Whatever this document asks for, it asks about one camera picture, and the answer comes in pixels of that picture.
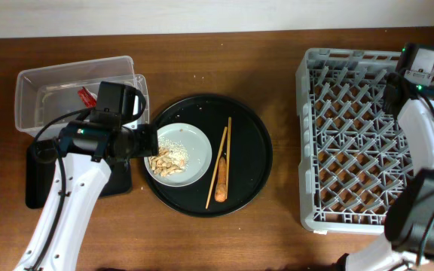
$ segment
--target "wooden table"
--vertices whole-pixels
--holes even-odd
[[[128,55],[147,79],[152,117],[181,97],[219,93],[252,108],[272,138],[274,164],[266,187],[247,207],[221,218],[191,218],[169,209],[134,160],[133,191],[97,202],[78,270],[307,270],[358,251],[375,237],[321,236],[300,225],[298,65],[310,47],[396,51],[407,41],[434,45],[434,28],[0,39],[0,270],[17,264],[41,214],[24,203],[32,138],[14,128],[19,71]]]

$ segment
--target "clear plastic bin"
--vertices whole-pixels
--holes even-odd
[[[125,126],[136,128],[148,123],[149,105],[145,78],[133,72],[133,60],[129,56],[95,59],[30,69],[18,74],[14,97],[14,122],[16,129],[31,136],[53,119],[85,108],[78,91],[86,87],[98,95],[101,81],[127,84],[142,91],[147,107],[140,119]],[[60,130],[76,116],[68,117],[49,127],[41,139],[58,136]]]

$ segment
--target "white plate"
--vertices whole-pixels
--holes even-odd
[[[171,187],[182,187],[193,184],[207,171],[212,160],[212,147],[209,139],[197,127],[186,123],[174,123],[160,128],[158,138],[164,137],[182,144],[188,153],[187,169],[183,172],[162,177],[155,175],[150,169],[148,158],[144,159],[145,167],[150,175],[159,183]]]

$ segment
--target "round plate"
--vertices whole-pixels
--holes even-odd
[[[232,129],[228,198],[222,203],[216,202],[213,188],[209,208],[205,209],[222,133],[229,117],[232,117]],[[191,124],[206,135],[212,147],[210,167],[193,184],[169,187],[146,173],[149,187],[170,208],[202,218],[226,215],[244,207],[265,186],[272,167],[272,145],[262,121],[245,105],[223,96],[193,96],[165,109],[153,123],[157,127],[172,123]],[[225,145],[223,155],[226,155],[226,148]]]
[[[148,158],[145,167],[148,173],[161,184],[171,187],[182,187],[193,184],[207,171],[212,160],[212,148],[209,139],[197,127],[186,123],[174,123],[160,128],[158,138],[164,137],[182,144],[188,153],[187,168],[180,173],[162,177],[150,169]]]

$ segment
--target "wooden stick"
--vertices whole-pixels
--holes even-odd
[[[219,153],[217,154],[217,159],[215,160],[214,174],[212,175],[212,182],[210,183],[209,196],[207,197],[207,204],[205,205],[205,209],[209,208],[210,197],[212,196],[212,189],[214,188],[215,175],[217,174],[217,168],[219,167],[219,158],[222,155],[222,148],[224,148],[226,135],[227,127],[224,128],[224,134],[222,135],[222,140],[220,141]]]
[[[225,176],[225,189],[227,190],[227,193],[225,193],[225,199],[227,199],[227,196],[229,194],[229,165],[231,164],[231,130],[232,130],[232,117],[229,117],[229,128],[227,130],[227,155],[225,157],[225,160],[227,161],[227,174]]]

